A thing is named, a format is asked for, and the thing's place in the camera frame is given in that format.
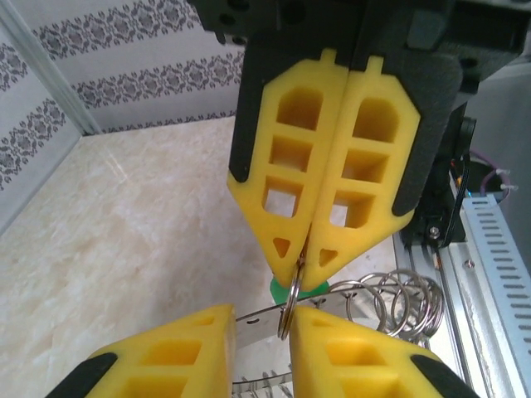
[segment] metal spring coil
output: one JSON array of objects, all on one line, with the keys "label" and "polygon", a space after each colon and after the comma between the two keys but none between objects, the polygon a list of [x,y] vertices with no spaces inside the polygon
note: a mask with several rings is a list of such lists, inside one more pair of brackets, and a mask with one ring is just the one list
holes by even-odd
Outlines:
[{"label": "metal spring coil", "polygon": [[[328,292],[347,287],[364,288],[373,296],[379,332],[417,342],[421,337],[433,336],[441,325],[444,313],[442,290],[433,279],[416,272],[396,269],[389,273],[368,274],[360,280],[343,280],[333,284]],[[345,295],[347,318],[350,321],[353,321],[354,295]]]}]

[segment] green plastic piece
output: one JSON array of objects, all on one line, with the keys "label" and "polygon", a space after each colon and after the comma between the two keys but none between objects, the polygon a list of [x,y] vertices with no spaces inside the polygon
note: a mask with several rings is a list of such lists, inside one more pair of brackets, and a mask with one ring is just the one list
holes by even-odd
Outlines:
[{"label": "green plastic piece", "polygon": [[[326,293],[328,288],[329,288],[329,283],[324,282],[323,284],[320,284],[317,288],[309,292],[301,291],[299,293],[299,299],[303,299],[309,296],[315,296],[316,294],[324,294]],[[275,304],[285,303],[285,301],[288,299],[288,294],[290,293],[290,288],[284,288],[280,286],[276,278],[273,278],[271,280],[271,283],[269,285],[269,290],[271,291],[271,296],[273,296],[273,299],[275,300]]]}]

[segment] beige tile surface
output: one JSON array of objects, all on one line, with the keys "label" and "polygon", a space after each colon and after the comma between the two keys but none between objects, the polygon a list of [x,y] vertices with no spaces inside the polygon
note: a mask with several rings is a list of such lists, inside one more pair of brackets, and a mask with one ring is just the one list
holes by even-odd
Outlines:
[{"label": "beige tile surface", "polygon": [[[77,144],[0,237],[2,396],[44,396],[97,348],[209,305],[272,304],[269,267],[226,188],[233,123]],[[392,268],[386,240],[334,280]]]}]

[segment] white wall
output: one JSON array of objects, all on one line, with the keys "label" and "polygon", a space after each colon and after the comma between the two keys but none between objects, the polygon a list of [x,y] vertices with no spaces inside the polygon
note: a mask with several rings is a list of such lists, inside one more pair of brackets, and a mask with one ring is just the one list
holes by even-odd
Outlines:
[{"label": "white wall", "polygon": [[79,137],[0,30],[0,234]]},{"label": "white wall", "polygon": [[185,0],[11,0],[104,132],[234,114],[243,51]]}]

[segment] metal frame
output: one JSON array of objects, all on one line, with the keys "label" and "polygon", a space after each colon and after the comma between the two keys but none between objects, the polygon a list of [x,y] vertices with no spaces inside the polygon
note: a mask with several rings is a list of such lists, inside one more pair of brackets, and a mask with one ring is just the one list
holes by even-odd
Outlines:
[{"label": "metal frame", "polygon": [[397,267],[431,277],[444,289],[445,319],[427,343],[435,354],[479,396],[529,396],[531,278],[496,200],[466,198],[463,208],[465,243],[437,253],[404,248],[395,234]]}]

